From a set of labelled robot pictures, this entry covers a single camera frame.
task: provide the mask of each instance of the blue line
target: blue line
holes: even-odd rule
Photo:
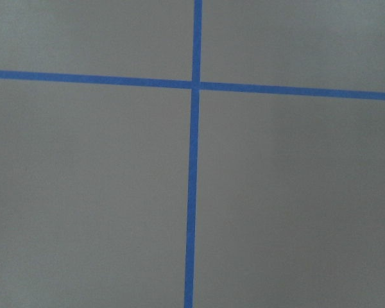
[[[183,80],[164,80],[149,78],[130,78],[115,76],[95,76],[77,74],[57,74],[57,73],[34,73],[19,71],[0,71],[0,79],[14,80],[36,80],[36,81],[56,81],[74,83],[98,83],[103,85],[134,85],[140,87],[159,87],[191,89],[191,81]]]
[[[248,92],[248,93],[269,93],[303,96],[323,96],[330,98],[359,98],[378,99],[385,101],[385,92],[366,92],[353,90],[336,89],[314,89],[298,87],[280,87],[276,85],[245,85],[238,83],[201,82],[201,90]]]
[[[184,308],[193,308],[194,298],[198,125],[200,120],[202,6],[202,0],[194,0],[194,37],[192,43],[192,89],[190,111],[190,151],[188,165],[187,237],[185,240]]]

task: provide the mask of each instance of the gray panel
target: gray panel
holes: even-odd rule
[[[181,307],[189,91],[0,81],[0,308]]]
[[[385,102],[201,94],[195,307],[385,308]]]
[[[0,0],[0,69],[191,78],[193,2]]]
[[[203,4],[202,80],[385,91],[385,0]]]

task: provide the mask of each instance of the gray surface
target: gray surface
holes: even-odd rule
[[[193,1],[0,0],[0,69],[191,78]]]
[[[207,0],[203,81],[385,91],[385,0]]]
[[[385,102],[201,94],[196,308],[385,308]]]
[[[0,81],[0,308],[181,307],[189,91]]]

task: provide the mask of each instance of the vertical blue line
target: vertical blue line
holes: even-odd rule
[[[190,111],[190,150],[188,165],[187,237],[185,243],[184,308],[193,308],[195,220],[197,195],[198,125],[200,118],[201,17],[202,0],[194,0],[192,42],[192,89]]]

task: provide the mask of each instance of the gray background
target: gray background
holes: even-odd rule
[[[0,69],[191,79],[193,1],[0,0]],[[385,91],[385,1],[203,0],[203,81]],[[188,90],[0,80],[0,308],[181,307]],[[385,101],[201,92],[195,307],[385,307]]]

